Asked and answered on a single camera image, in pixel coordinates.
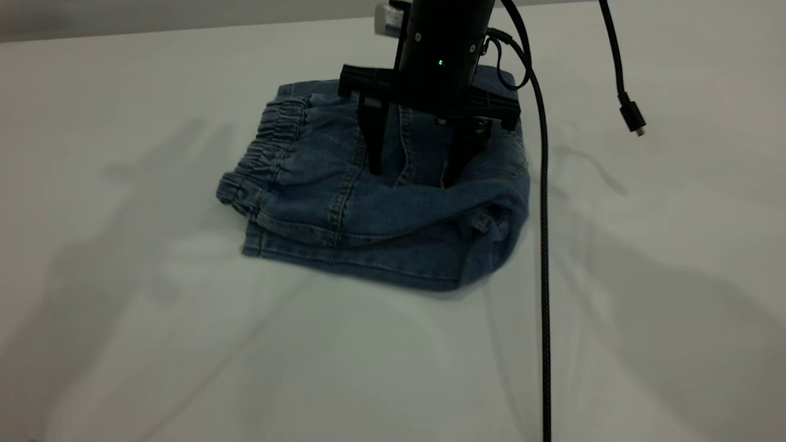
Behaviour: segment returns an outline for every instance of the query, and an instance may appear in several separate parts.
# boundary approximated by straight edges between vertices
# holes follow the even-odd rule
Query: white tabletop
[[[786,5],[615,2],[644,138],[597,4],[522,10],[554,439],[782,439]],[[279,84],[394,54],[370,19],[0,46],[0,440],[538,440],[537,216],[445,301],[244,258],[215,199]]]

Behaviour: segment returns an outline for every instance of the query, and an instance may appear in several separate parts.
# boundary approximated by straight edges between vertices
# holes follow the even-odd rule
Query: blue denim fabric
[[[516,98],[489,67],[478,68],[475,85]],[[529,212],[521,125],[495,126],[487,148],[443,189],[452,129],[392,105],[383,173],[371,175],[357,98],[337,89],[337,81],[280,87],[245,156],[221,179],[219,200],[249,219],[243,254],[433,290],[497,270]]]

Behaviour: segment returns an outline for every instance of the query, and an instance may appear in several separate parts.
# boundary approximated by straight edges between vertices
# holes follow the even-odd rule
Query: folded jeans
[[[504,73],[512,82],[510,74]],[[516,98],[493,68],[475,85]],[[420,289],[450,290],[497,270],[528,216],[521,125],[499,126],[449,188],[453,130],[391,105],[382,173],[369,172],[357,98],[337,81],[281,86],[217,197],[249,220],[243,254]]]

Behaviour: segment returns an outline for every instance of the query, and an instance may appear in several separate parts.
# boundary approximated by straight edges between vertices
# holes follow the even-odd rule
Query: usb connector
[[[630,129],[631,132],[636,132],[636,134],[641,137],[646,133],[644,126],[647,125],[647,122],[644,121],[644,116],[642,116],[641,111],[638,110],[636,102],[631,101],[628,94],[624,94],[619,96],[619,103],[622,105],[619,111],[623,114],[628,129]]]

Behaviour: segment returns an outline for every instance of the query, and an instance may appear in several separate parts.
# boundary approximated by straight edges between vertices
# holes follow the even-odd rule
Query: black cable
[[[538,77],[531,73],[541,126],[541,328],[543,369],[543,442],[551,442],[551,318],[549,302],[549,132]]]
[[[622,105],[619,111],[622,113],[625,123],[628,125],[628,129],[630,129],[631,132],[636,132],[638,136],[641,137],[645,133],[644,126],[647,125],[647,122],[641,115],[641,111],[638,105],[636,105],[636,102],[631,101],[628,93],[625,91],[623,56],[619,53],[619,41],[617,40],[617,31],[614,29],[612,11],[608,8],[608,0],[600,0],[600,3],[601,12],[603,12],[603,21],[606,23],[606,31],[608,32],[608,41],[612,45],[614,72],[617,79],[617,95],[619,96],[619,104]]]
[[[527,31],[524,27],[519,10],[512,6],[510,0],[502,0],[505,8],[510,13],[513,23],[519,29],[519,37],[522,42],[526,42],[522,49],[510,35],[489,28],[489,39],[486,41],[484,50],[488,47],[488,42],[492,42],[497,47],[497,77],[503,86],[510,90],[518,90],[527,82],[532,82],[532,90],[535,95],[535,102],[538,106],[538,120],[540,121],[541,131],[541,179],[540,179],[540,227],[541,227],[541,327],[542,327],[542,413],[543,413],[543,442],[551,442],[551,318],[549,302],[549,131],[545,116],[545,102],[543,93],[538,83],[538,77],[532,70],[532,60],[529,52],[529,41]],[[513,86],[502,78],[500,62],[502,58],[503,42],[516,51],[516,55],[524,64],[527,73],[519,86]]]
[[[608,0],[600,0],[601,11],[603,12],[608,39],[612,45],[612,56],[614,57],[615,76],[617,81],[617,94],[619,102],[622,104],[620,111],[625,118],[625,122],[631,131],[635,131],[642,136],[646,122],[639,112],[635,102],[630,100],[625,91],[625,77],[623,75],[623,58],[619,51],[619,41],[617,32],[614,28],[611,10],[608,7]],[[541,227],[541,327],[542,327],[542,407],[543,407],[543,442],[551,442],[551,317],[549,302],[549,131],[546,123],[545,104],[543,93],[538,83],[538,77],[532,70],[532,52],[530,51],[530,40],[527,35],[527,28],[516,5],[512,0],[502,0],[502,5],[507,9],[516,31],[521,39],[521,46],[516,43],[510,35],[498,29],[488,29],[488,40],[486,41],[483,52],[488,49],[489,42],[497,47],[497,77],[503,86],[510,90],[519,90],[530,81],[535,95],[535,102],[538,106],[538,119],[541,131],[541,177],[540,177],[540,227]],[[524,78],[520,85],[515,86],[502,77],[501,59],[503,42],[516,51],[516,55],[524,65]]]
[[[612,56],[614,57],[614,71],[617,77],[617,95],[627,95],[625,93],[625,76],[623,75],[623,56],[619,54],[619,41],[617,41],[617,31],[614,29],[612,11],[608,8],[608,0],[600,0],[603,21],[606,22],[608,40],[612,44]]]

